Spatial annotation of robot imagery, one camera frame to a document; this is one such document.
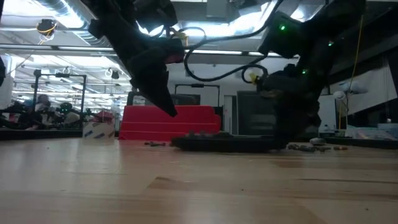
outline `person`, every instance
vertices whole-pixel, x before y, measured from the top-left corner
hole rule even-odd
[[[33,100],[25,100],[23,103],[26,113],[22,113],[18,118],[18,123],[25,124],[27,129],[25,130],[37,130],[39,124],[43,121],[43,117],[34,111]]]
[[[37,98],[37,104],[35,107],[35,111],[43,111],[51,107],[51,102],[49,96],[46,94],[40,95]]]

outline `wooden table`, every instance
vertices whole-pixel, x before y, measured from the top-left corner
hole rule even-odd
[[[0,223],[398,223],[398,152],[0,142]]]

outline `ceiling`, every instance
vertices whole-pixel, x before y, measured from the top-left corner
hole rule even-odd
[[[93,40],[87,33],[86,21],[93,18],[93,15],[87,8],[83,7],[79,0],[58,0],[59,2],[67,2],[71,5],[71,9],[76,11],[76,15],[66,17],[56,14],[49,7],[43,7],[38,2],[55,2],[50,0],[5,0],[3,17],[0,26],[0,54],[8,54],[12,57],[16,65],[22,65],[16,70],[14,97],[24,99],[31,97],[32,84],[34,82],[33,71],[35,69],[43,69],[43,73],[71,73],[88,76],[88,91],[85,101],[86,105],[99,106],[109,108],[112,98],[119,97],[123,102],[126,101],[127,92],[131,90],[129,84],[129,76],[118,64],[118,60],[106,40]],[[258,29],[267,19],[270,10],[272,10],[275,0],[259,1],[260,11],[252,12],[245,16],[241,16],[232,22],[209,21],[206,19],[207,1],[201,0],[184,0],[173,1],[179,18],[176,28],[200,26],[206,30],[207,36],[219,37],[224,35],[247,34]],[[305,21],[316,14],[325,3],[324,0],[286,0],[280,10],[290,14],[293,18]],[[368,8],[369,13],[376,16],[382,12],[385,7],[378,4],[379,7],[372,6]],[[36,30],[36,25],[42,19],[55,19],[58,21],[58,27],[55,34],[44,39]],[[154,35],[161,30],[156,29],[150,33]],[[201,33],[194,30],[188,32],[189,44],[195,44],[201,40]],[[257,46],[261,42],[262,34],[250,37],[248,39],[216,42],[214,44],[204,45],[202,50],[217,50],[218,52],[202,52],[193,55],[191,63],[193,70],[202,71],[203,75],[221,73],[223,70],[228,71],[239,64],[246,64],[253,57],[258,57],[256,53]],[[20,45],[36,46],[41,41],[43,47],[48,45],[56,46],[77,46],[77,47],[102,47],[97,50],[40,50],[32,47],[20,48]],[[252,55],[243,57],[241,52],[254,52]],[[225,55],[237,52],[238,55]],[[287,63],[282,58],[268,59],[269,65],[272,67],[280,66],[281,68]],[[113,80],[110,77],[109,69],[118,71],[120,78]],[[170,65],[170,81],[171,82],[193,82],[190,77],[186,77],[181,64]],[[79,78],[68,78],[67,80],[55,77],[40,78],[39,90],[48,92],[54,102],[70,101],[74,99],[73,93],[79,92],[79,86],[82,81]],[[241,82],[240,78],[231,77],[229,82]]]

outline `red plastic crate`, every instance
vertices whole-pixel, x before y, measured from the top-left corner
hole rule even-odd
[[[171,141],[190,131],[217,133],[221,119],[210,106],[176,106],[170,117],[156,106],[126,106],[119,132],[120,140]]]

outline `metal frame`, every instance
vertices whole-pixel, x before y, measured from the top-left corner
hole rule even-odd
[[[69,45],[34,45],[34,44],[0,44],[1,53],[9,54],[26,54],[27,52],[34,51],[35,54],[43,55],[75,55],[77,53],[86,53],[91,56],[117,56],[116,52],[111,47],[81,47]],[[234,51],[234,50],[207,50],[198,49],[192,52],[193,55],[222,55],[222,56],[245,56],[245,57],[260,57],[262,54],[258,52],[249,51]],[[280,55],[269,52],[268,58],[282,58]]]
[[[192,88],[204,88],[204,87],[217,87],[218,96],[217,96],[217,107],[220,107],[220,85],[207,85],[207,84],[175,84],[174,86],[174,94],[177,94],[177,87],[179,86],[190,86]]]
[[[64,73],[56,73],[56,74],[42,74],[41,70],[35,70],[33,72],[35,79],[35,89],[33,94],[33,108],[36,107],[37,101],[37,90],[39,89],[39,78],[43,75],[45,76],[55,76],[60,78],[69,78],[69,77],[83,77],[83,89],[81,91],[81,107],[80,107],[80,128],[83,128],[83,110],[84,110],[84,103],[85,103],[85,92],[86,92],[86,84],[87,84],[87,75],[74,75],[74,74],[64,74]]]

